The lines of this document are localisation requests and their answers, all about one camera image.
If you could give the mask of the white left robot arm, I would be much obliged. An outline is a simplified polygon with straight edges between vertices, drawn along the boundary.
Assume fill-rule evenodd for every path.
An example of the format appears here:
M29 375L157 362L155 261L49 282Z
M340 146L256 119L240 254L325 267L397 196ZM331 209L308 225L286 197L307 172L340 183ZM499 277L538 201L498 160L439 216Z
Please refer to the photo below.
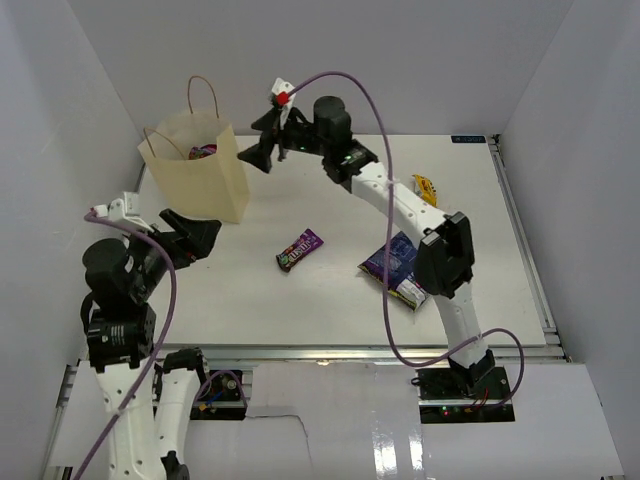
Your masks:
M171 209L160 213L169 230L144 222L117 199L90 209L85 219L125 233L83 254L90 291L80 318L89 362L108 422L76 473L80 478L101 446L111 479L187 479L184 445L195 401L211 387L202 351L157 357L171 326L180 269L209 256L222 227Z

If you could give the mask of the large dark blue candy bag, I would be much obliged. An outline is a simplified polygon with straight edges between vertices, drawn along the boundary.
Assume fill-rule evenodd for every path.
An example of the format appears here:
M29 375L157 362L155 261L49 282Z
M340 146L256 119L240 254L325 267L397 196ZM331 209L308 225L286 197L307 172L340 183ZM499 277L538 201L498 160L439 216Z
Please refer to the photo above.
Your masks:
M414 277L413 264L416 256L417 249L403 232L398 232L391 238L388 292L412 311L416 311L429 298L429 294ZM382 284L384 259L385 246L381 246L359 264L358 268Z

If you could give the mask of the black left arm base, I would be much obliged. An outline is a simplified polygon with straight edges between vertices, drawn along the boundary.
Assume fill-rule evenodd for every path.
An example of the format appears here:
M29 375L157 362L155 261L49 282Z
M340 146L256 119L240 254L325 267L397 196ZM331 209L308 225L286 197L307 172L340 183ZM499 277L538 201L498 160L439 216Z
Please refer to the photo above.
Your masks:
M198 397L191 409L193 421L241 421L245 418L246 407L241 397L243 372L233 370L233 374L211 370L214 376L207 390Z

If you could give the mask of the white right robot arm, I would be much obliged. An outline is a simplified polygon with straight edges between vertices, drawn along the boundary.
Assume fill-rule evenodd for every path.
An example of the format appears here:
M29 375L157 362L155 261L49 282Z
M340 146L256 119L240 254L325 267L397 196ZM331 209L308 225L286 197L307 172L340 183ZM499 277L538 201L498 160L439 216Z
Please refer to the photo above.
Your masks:
M488 385L495 360L472 300L475 254L469 219L461 212L447 214L389 180L391 165L381 163L354 138L351 117L340 98L317 99L311 120L294 107L289 94L274 94L270 102L270 110L251 125L260 134L258 143L239 153L239 159L269 172L273 155L317 155L334 183L385 214L417 251L413 276L433 298L441 317L453 390L466 399L477 397Z

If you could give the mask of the purple Fox's berries bag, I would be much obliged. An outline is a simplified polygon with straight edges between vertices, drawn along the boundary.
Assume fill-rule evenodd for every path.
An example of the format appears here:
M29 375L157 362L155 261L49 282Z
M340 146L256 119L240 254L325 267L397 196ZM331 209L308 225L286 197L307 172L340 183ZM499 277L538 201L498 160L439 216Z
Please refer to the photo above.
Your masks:
M201 146L194 146L189 151L188 159L196 160L205 158L217 153L217 145L216 144L205 144Z

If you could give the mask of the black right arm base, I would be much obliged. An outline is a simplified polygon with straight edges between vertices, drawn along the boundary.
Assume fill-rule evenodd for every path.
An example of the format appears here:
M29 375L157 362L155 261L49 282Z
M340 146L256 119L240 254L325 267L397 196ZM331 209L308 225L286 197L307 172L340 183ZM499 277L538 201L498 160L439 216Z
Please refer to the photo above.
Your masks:
M510 392L503 367L495 367L471 390L462 386L449 368L417 370L411 384L418 390L423 425L515 421L510 401L497 406Z

